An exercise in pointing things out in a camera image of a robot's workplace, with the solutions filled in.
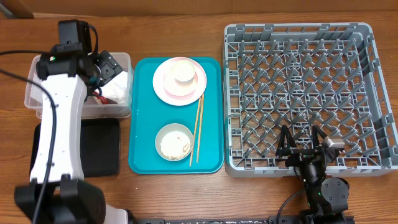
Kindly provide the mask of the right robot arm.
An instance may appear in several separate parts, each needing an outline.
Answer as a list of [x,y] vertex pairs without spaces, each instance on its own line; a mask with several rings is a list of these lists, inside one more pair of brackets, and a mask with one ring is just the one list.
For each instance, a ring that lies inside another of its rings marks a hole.
[[[328,177],[326,167],[335,161],[345,148],[341,138],[331,138],[317,125],[312,126],[312,148],[299,149],[288,127],[283,125],[276,150],[277,157],[285,157],[285,166],[292,167],[303,189],[290,196],[279,208],[276,223],[354,223],[344,211],[348,209],[349,183],[339,177]],[[296,217],[283,218],[284,207],[301,193],[306,194],[309,209]]]

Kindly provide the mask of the red snack wrapper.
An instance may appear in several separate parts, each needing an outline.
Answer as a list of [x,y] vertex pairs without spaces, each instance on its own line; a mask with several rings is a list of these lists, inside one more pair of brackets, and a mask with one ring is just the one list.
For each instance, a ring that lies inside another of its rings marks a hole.
[[109,104],[109,100],[103,96],[94,96],[93,99],[97,102],[99,105],[107,105]]

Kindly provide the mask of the grey bowl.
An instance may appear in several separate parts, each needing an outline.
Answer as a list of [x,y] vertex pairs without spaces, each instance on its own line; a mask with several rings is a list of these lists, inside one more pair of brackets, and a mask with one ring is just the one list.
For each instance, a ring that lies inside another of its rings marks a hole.
[[163,128],[161,128],[161,129],[159,130],[159,132],[157,133],[157,135],[156,135],[156,137],[155,137],[155,148],[156,148],[156,150],[157,150],[159,156],[162,157],[163,159],[167,160],[167,161],[172,161],[172,160],[167,159],[167,158],[162,154],[162,152],[161,152],[161,150],[160,150],[160,142],[161,142],[162,138],[163,138],[167,133],[172,132],[172,131],[181,131],[181,132],[185,133],[185,134],[190,138],[191,146],[192,146],[192,144],[193,144],[193,134],[192,134],[192,132],[191,132],[186,126],[184,126],[184,125],[182,125],[182,124],[178,124],[178,123],[171,123],[171,124],[165,125]]

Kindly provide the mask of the white cup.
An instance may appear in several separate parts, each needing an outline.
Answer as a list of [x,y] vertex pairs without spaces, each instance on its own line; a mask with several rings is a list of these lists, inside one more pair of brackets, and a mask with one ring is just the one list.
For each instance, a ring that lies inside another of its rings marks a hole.
[[188,60],[179,60],[172,65],[172,75],[180,83],[190,83],[195,76],[195,67]]

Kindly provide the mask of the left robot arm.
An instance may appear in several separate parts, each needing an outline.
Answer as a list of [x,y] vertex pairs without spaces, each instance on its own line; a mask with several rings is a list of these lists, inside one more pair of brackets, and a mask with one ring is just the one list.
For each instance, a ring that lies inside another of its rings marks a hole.
[[129,210],[108,205],[103,191],[85,182],[80,158],[83,104],[122,68],[99,50],[91,24],[60,21],[58,36],[36,65],[43,92],[39,146],[30,182],[15,188],[14,200],[32,223],[134,223]]

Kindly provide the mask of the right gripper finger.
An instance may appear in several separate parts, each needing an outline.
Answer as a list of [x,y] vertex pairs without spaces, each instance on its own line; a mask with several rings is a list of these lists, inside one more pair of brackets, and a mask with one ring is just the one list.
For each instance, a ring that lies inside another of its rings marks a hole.
[[297,145],[288,127],[283,125],[280,131],[280,139],[276,149],[276,156],[289,156],[297,149]]
[[312,126],[312,147],[314,149],[320,145],[319,138],[325,139],[326,137],[326,133],[317,124]]

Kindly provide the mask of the white napkin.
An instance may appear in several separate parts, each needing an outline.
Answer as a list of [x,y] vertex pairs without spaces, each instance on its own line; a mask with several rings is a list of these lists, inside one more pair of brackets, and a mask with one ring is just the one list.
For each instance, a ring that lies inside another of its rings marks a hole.
[[121,72],[105,84],[105,86],[101,87],[102,96],[117,104],[123,103],[127,95],[128,79],[128,72]]

